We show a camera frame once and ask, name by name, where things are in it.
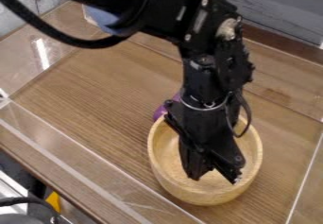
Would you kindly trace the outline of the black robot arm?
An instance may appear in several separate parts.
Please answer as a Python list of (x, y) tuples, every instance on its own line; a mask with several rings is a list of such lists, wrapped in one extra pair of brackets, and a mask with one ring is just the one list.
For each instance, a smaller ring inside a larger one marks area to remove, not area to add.
[(249, 113), (242, 86), (254, 65), (242, 44), (242, 18), (226, 0), (72, 0), (105, 32), (85, 40), (58, 31), (18, 0), (0, 0), (33, 28), (80, 48), (114, 46), (142, 32), (170, 42), (182, 62), (178, 98), (164, 103), (164, 119), (178, 135), (182, 170), (198, 180), (216, 170), (237, 182), (245, 165), (234, 130), (238, 115)]

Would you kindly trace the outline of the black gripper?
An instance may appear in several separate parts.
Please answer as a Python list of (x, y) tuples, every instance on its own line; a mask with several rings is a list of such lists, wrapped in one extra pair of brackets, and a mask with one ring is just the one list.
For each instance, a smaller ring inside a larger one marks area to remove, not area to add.
[(236, 127), (241, 102), (234, 96), (216, 110), (197, 111), (182, 102), (166, 100), (165, 122), (178, 134), (178, 156), (186, 177), (197, 181), (213, 170), (230, 184), (241, 179), (244, 156), (232, 128)]

